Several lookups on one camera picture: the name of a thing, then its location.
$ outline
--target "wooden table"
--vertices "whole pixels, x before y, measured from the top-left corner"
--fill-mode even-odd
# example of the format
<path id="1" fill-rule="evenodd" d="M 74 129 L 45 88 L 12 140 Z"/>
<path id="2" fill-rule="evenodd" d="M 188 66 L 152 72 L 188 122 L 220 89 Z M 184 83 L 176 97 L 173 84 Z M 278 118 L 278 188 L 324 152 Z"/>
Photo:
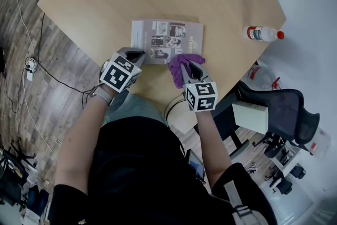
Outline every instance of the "wooden table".
<path id="1" fill-rule="evenodd" d="M 259 58 L 268 43 L 243 38 L 246 25 L 276 29 L 285 22 L 277 0 L 40 0 L 40 8 L 98 65 L 121 47 L 131 44 L 131 21 L 165 18 L 205 25 L 205 66 L 217 84 L 219 100 Z M 165 65 L 142 66 L 142 76 L 131 92 L 152 100 L 163 112 L 181 90 L 175 88 Z M 175 110 L 176 119 L 188 111 Z M 183 122 L 184 131 L 195 116 Z"/>

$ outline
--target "white bottle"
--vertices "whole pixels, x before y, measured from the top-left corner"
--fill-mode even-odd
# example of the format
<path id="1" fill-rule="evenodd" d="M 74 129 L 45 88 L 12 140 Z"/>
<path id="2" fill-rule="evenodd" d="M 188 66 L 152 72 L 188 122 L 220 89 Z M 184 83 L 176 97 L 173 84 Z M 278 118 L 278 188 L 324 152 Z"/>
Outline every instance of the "white bottle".
<path id="1" fill-rule="evenodd" d="M 242 81 L 252 90 L 270 91 L 280 89 L 279 79 L 269 68 L 253 65 Z"/>
<path id="2" fill-rule="evenodd" d="M 246 26 L 243 29 L 245 38 L 251 40 L 273 42 L 277 39 L 284 39 L 284 33 L 268 26 Z"/>

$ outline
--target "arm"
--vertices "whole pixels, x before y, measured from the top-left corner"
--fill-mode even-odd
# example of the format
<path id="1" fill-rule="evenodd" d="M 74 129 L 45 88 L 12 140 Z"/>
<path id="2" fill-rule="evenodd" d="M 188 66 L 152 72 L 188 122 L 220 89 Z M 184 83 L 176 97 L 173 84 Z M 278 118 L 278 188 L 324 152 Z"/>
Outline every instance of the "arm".
<path id="1" fill-rule="evenodd" d="M 219 177 L 232 162 L 211 112 L 197 112 L 196 119 L 199 127 L 202 159 L 210 187 L 213 188 Z"/>
<path id="2" fill-rule="evenodd" d="M 102 88 L 112 97 L 116 94 L 106 85 Z M 107 103 L 100 96 L 89 100 L 63 142 L 55 185 L 69 185 L 87 194 L 89 171 L 106 109 Z"/>

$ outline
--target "purple cloth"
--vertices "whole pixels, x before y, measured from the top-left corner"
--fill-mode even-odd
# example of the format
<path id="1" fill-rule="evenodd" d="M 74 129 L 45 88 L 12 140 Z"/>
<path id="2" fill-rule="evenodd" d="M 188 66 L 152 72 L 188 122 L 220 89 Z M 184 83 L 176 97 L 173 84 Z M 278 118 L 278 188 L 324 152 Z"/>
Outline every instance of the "purple cloth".
<path id="1" fill-rule="evenodd" d="M 168 65 L 168 68 L 170 69 L 173 76 L 173 82 L 178 89 L 183 88 L 184 86 L 184 79 L 180 64 L 184 64 L 187 73 L 189 74 L 189 76 L 192 76 L 189 60 L 192 60 L 199 64 L 205 63 L 205 59 L 198 54 L 179 54 L 172 58 L 171 62 Z"/>

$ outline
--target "wooden floor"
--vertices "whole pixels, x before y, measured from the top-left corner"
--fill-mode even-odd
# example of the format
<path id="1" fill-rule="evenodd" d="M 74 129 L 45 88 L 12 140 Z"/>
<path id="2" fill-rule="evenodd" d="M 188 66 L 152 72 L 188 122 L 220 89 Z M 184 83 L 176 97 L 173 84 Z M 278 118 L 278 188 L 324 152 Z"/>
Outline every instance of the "wooden floor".
<path id="1" fill-rule="evenodd" d="M 39 41 L 43 12 L 36 5 L 38 0 L 19 0 L 23 18 L 30 31 L 33 43 Z M 0 0 L 0 47 L 5 49 L 7 63 L 7 92 L 17 107 L 17 93 L 25 59 L 32 50 L 27 32 L 23 26 L 16 0 Z M 41 64 L 60 81 L 81 91 L 91 89 L 98 82 L 100 67 L 80 50 L 51 20 L 45 16 L 42 29 Z M 28 107 L 44 139 L 57 155 L 60 146 L 55 139 L 62 141 L 82 110 L 82 95 L 52 79 L 41 68 L 34 74 L 32 82 L 25 80 Z M 1 143 L 8 149 L 11 140 L 22 138 L 25 154 L 36 153 L 38 176 L 49 180 L 47 190 L 51 192 L 56 168 L 56 158 L 42 140 L 29 117 L 24 103 L 23 88 L 19 94 L 18 112 L 13 113 L 11 103 L 5 94 L 5 80 L 0 78 L 0 134 Z M 240 130 L 241 140 L 260 135 L 248 130 Z M 200 153 L 199 137 L 193 130 L 186 135 L 178 134 L 187 147 Z M 230 141 L 225 142 L 228 148 Z M 262 154 L 262 148 L 250 149 L 244 154 L 244 165 L 253 160 L 264 172 L 269 160 Z"/>

